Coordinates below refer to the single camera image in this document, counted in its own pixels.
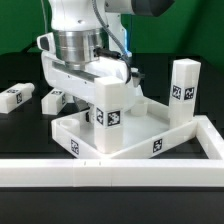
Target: white block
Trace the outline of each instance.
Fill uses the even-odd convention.
[[[66,95],[63,91],[53,89],[42,100],[42,114],[57,115],[67,104]]]
[[[103,111],[124,107],[124,81],[113,76],[95,79],[95,105]]]
[[[193,119],[200,66],[199,62],[190,59],[174,61],[169,102],[170,128]]]
[[[8,114],[32,97],[32,83],[16,84],[0,94],[0,113]]]

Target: small white block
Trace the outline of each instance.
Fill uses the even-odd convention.
[[[0,94],[0,113],[8,114],[32,97],[32,83],[16,84]]]
[[[124,81],[113,77],[95,79],[95,105],[104,111],[124,107]]]
[[[57,115],[67,104],[66,95],[63,91],[53,89],[42,100],[42,114]]]

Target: white plastic part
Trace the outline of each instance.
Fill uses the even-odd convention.
[[[120,41],[122,46],[127,46],[127,34],[125,28],[121,24],[121,15],[118,13],[107,13],[107,19],[110,31],[115,34],[116,38]],[[109,46],[111,51],[121,52],[117,44],[109,37]]]
[[[224,160],[224,141],[206,116],[197,116],[196,137],[209,159]]]
[[[66,95],[59,89],[53,89],[42,100],[42,114],[57,115],[67,104]]]
[[[94,143],[111,154],[123,146],[125,83],[113,76],[95,79]]]
[[[44,75],[50,86],[88,103],[95,104],[95,85],[93,82],[55,68],[52,65],[53,62],[58,62],[59,64],[63,64],[63,62],[46,51],[42,53],[42,62]],[[123,81],[126,81],[128,78],[127,66],[124,62],[104,57],[100,57],[98,61],[86,64],[85,71],[99,78],[114,76]],[[125,85],[125,110],[130,109],[134,105],[135,95],[138,91],[138,89],[134,88],[132,80]]]
[[[8,114],[32,98],[35,87],[32,83],[16,84],[0,93],[0,113]]]
[[[170,128],[193,119],[200,67],[201,63],[190,59],[174,61],[169,102]]]
[[[73,135],[80,136],[80,122],[74,119],[67,119],[60,122],[60,126]]]
[[[87,112],[70,115],[52,121],[53,139],[71,154],[80,159],[150,158],[196,136],[196,120],[169,130],[169,120],[167,120],[168,109],[164,106],[167,113],[161,113],[161,107],[162,106],[159,103],[153,103],[152,100],[149,100],[148,108],[150,108],[154,114],[150,113],[149,110],[147,116],[144,117],[133,116],[130,111],[124,113],[123,147],[118,152],[104,154],[97,151],[94,144],[94,127],[85,119]],[[67,119],[74,119],[80,122],[81,130],[79,138],[67,132],[60,126],[60,122]],[[122,133],[118,132],[118,130],[117,133],[110,133],[110,129],[106,130],[104,136],[105,139],[107,137],[106,134],[113,134],[115,138],[119,135],[122,136]],[[74,142],[76,143],[77,148],[75,152]]]
[[[101,28],[90,0],[49,0],[54,30],[86,31]],[[105,0],[97,0],[99,13],[107,24]]]
[[[134,14],[131,0],[107,0],[106,2],[106,12]]]
[[[224,187],[223,160],[0,160],[0,187]]]
[[[39,49],[41,49],[43,51],[46,51],[46,49],[43,49],[42,46],[41,46],[41,39],[42,38],[47,38],[47,40],[48,40],[48,43],[49,43],[49,51],[48,52],[50,52],[52,54],[55,54],[56,53],[56,48],[55,48],[55,41],[54,41],[53,33],[48,33],[48,34],[45,34],[43,36],[39,36],[37,38],[37,45],[38,45]]]

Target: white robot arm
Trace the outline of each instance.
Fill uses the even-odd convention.
[[[63,84],[65,76],[68,77],[70,74],[74,79],[78,77],[79,85],[86,73],[93,77],[113,75],[126,83],[131,81],[130,68],[127,63],[120,60],[120,55],[110,51],[105,53],[104,49],[113,50],[109,47],[106,13],[158,16],[172,5],[173,0],[49,0],[49,2],[53,14],[53,32],[38,38],[38,46],[44,50],[42,61],[46,80],[49,85],[87,101],[88,98],[92,98],[92,93],[88,93],[91,87],[83,85],[87,91],[85,96],[82,96],[79,90],[76,91]],[[126,54],[126,49],[121,47],[125,42],[125,32],[123,38],[120,37],[120,41],[116,42],[121,42],[120,53]]]

